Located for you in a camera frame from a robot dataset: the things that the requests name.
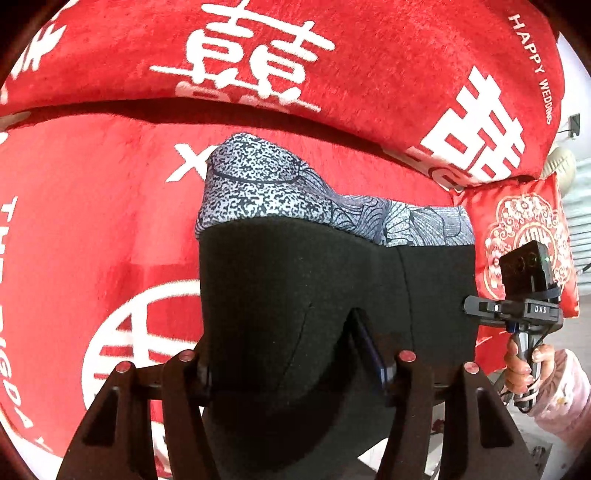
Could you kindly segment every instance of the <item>small black camera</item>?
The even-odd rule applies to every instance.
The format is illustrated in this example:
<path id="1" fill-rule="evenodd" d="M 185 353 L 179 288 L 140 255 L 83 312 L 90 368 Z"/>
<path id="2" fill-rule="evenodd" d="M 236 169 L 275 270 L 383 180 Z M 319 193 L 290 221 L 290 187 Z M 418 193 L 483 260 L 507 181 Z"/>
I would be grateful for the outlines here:
<path id="1" fill-rule="evenodd" d="M 534 298 L 558 303 L 550 253 L 544 244 L 531 241 L 503 255 L 499 263 L 507 300 L 523 300 L 532 298 L 532 294 L 548 292 L 554 297 Z"/>

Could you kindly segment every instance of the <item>red pillow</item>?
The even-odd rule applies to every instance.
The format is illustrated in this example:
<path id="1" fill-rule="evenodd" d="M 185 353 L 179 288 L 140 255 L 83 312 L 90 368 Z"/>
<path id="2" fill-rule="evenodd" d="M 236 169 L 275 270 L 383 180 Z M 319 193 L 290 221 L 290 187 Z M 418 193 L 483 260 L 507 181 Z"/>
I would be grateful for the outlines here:
<path id="1" fill-rule="evenodd" d="M 560 306 L 564 316 L 579 315 L 569 227 L 556 174 L 528 183 L 512 179 L 466 189 L 458 195 L 456 203 L 466 209 L 474 228 L 479 295 L 505 298 L 499 257 L 537 240 L 550 252 L 554 278 L 562 289 Z"/>

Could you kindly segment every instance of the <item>black cable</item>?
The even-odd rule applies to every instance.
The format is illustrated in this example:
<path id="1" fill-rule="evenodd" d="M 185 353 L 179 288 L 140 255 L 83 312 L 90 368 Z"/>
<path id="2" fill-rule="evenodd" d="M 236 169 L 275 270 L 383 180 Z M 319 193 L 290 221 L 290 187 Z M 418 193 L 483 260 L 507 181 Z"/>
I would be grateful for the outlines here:
<path id="1" fill-rule="evenodd" d="M 588 269 L 590 269 L 590 268 L 591 268 L 591 263 L 590 263 L 590 264 L 588 264 L 588 265 L 585 265 L 583 268 L 581 268 L 581 269 L 579 270 L 579 272 L 580 272 L 580 273 L 585 273 L 585 272 L 586 272 Z"/>

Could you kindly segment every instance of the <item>wall-mounted device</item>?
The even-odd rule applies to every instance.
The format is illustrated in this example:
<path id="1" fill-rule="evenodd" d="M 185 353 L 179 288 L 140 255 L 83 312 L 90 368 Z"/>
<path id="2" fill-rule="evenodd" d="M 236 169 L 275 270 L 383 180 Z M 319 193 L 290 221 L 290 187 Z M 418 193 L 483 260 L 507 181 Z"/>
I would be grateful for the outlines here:
<path id="1" fill-rule="evenodd" d="M 581 133 L 581 114 L 576 113 L 569 117 L 569 129 L 568 130 L 561 130 L 558 132 L 559 134 L 568 132 L 569 138 L 576 138 Z"/>

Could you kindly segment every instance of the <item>plush red fabric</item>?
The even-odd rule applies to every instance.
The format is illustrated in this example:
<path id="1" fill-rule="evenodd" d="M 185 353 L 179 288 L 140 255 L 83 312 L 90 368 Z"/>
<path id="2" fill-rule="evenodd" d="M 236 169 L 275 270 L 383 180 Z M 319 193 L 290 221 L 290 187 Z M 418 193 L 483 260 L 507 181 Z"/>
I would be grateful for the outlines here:
<path id="1" fill-rule="evenodd" d="M 447 189 L 539 177 L 560 119 L 553 32 L 526 0 L 66 7 L 15 65 L 0 115 L 173 96 L 247 103 L 375 142 Z"/>
<path id="2" fill-rule="evenodd" d="M 539 176 L 563 92 L 527 0 L 70 0 L 0 91 L 0 115 L 33 110 L 0 124 L 20 121 L 0 132 L 0 405 L 63 455 L 118 359 L 198 340 L 200 153 L 231 134 L 339 193 L 452 205 L 446 190 Z M 480 331 L 487 372 L 502 339 Z"/>
<path id="3" fill-rule="evenodd" d="M 60 456 L 118 361 L 164 362 L 202 334 L 193 230 L 213 145 L 248 131 L 305 158 L 339 193 L 453 204 L 418 172 L 347 145 L 355 138 L 303 135 L 302 120 L 292 133 L 288 122 L 231 125 L 216 109 L 199 123 L 156 124 L 130 118 L 142 105 L 120 107 L 125 116 L 36 112 L 49 119 L 34 113 L 0 145 L 0 405 Z M 242 110 L 234 118 L 247 124 L 256 111 Z M 165 464 L 158 406 L 154 415 Z"/>

